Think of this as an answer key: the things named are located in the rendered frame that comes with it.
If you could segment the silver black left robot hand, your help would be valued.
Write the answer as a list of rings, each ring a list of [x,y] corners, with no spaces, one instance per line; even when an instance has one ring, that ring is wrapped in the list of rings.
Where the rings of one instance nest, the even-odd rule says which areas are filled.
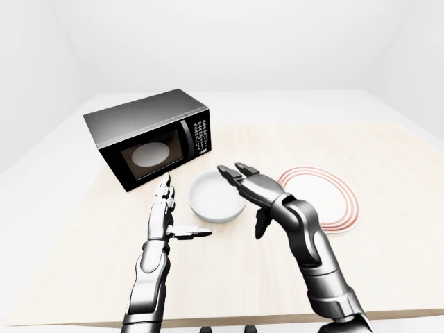
[[[212,230],[197,225],[174,225],[173,211],[176,208],[175,189],[171,176],[166,172],[155,191],[155,202],[148,220],[148,240],[193,239],[207,237]]]

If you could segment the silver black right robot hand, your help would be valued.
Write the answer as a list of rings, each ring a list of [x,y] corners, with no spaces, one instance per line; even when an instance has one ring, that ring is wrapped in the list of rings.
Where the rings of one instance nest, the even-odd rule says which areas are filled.
[[[219,173],[237,188],[240,196],[259,207],[256,213],[255,238],[260,239],[272,221],[271,208],[284,193],[282,186],[256,168],[237,162],[237,170],[218,165]]]

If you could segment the white bowl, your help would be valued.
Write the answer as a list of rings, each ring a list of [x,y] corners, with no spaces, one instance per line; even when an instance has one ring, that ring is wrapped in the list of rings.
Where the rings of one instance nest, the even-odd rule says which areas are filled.
[[[227,223],[243,212],[246,201],[218,171],[207,171],[190,185],[189,205],[206,222]]]

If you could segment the white microwave turntable plate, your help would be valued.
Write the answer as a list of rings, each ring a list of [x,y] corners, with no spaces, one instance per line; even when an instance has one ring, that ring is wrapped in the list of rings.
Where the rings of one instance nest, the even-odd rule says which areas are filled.
[[[169,156],[169,147],[162,142],[150,142],[136,148],[131,156],[139,167],[153,167],[165,161]]]

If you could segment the white plate with red rings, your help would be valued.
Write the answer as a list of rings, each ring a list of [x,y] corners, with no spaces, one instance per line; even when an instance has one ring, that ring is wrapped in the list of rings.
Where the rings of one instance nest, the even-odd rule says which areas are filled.
[[[297,166],[278,179],[285,191],[314,206],[326,233],[353,229],[359,222],[361,206],[357,195],[340,177],[314,166]]]

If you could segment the black and silver microwave oven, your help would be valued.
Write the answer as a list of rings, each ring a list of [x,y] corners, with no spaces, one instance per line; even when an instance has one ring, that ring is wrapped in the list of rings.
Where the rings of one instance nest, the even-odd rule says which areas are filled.
[[[181,89],[84,116],[99,153],[121,186],[131,191],[212,149],[209,108]],[[134,150],[150,142],[169,147],[162,163],[141,167]]]

